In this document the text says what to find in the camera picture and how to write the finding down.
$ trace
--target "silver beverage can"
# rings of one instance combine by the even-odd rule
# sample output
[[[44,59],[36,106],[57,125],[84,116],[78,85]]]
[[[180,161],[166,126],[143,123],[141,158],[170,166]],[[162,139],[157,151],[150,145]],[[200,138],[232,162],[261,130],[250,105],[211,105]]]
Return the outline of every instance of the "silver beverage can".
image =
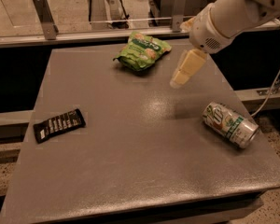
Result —
[[[223,104],[211,102],[203,112],[203,121],[240,148],[246,148],[259,126]]]

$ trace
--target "snack bag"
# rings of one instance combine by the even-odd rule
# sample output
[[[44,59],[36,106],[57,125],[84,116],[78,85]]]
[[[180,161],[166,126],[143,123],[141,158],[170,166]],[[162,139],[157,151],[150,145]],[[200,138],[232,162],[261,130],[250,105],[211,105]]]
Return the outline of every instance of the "snack bag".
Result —
[[[170,51],[171,46],[158,38],[132,32],[128,44],[123,47],[119,55],[113,59],[118,59],[123,65],[134,71],[142,71],[154,64],[166,51]]]

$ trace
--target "metal bracket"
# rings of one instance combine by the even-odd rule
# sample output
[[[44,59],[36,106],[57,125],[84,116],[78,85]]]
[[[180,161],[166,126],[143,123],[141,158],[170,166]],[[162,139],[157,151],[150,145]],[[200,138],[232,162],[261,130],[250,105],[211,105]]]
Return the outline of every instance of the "metal bracket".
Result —
[[[55,40],[58,28],[49,10],[47,0],[33,0],[46,40]]]
[[[172,9],[172,30],[174,32],[179,32],[180,24],[184,19],[186,0],[174,0],[174,5]]]

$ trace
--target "table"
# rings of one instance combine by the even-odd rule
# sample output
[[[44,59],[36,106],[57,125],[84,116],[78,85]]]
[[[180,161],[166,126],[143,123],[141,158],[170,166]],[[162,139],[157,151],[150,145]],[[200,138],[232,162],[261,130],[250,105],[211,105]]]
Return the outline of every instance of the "table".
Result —
[[[210,57],[184,87],[169,86],[191,46],[168,42],[172,51],[142,74],[112,61],[124,44],[52,52],[0,224],[185,223],[203,206],[280,188],[280,160],[262,133],[238,150],[203,124],[211,101],[249,117]],[[77,107],[86,128],[36,143],[33,124]]]

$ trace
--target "crumpled green bag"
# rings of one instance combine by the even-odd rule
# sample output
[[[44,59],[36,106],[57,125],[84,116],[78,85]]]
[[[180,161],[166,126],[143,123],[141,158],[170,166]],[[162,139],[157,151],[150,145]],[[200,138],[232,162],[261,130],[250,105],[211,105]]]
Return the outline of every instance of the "crumpled green bag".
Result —
[[[142,71],[153,65],[163,53],[169,52],[171,46],[158,38],[132,32],[128,44],[123,47],[118,59],[123,65],[134,71]]]

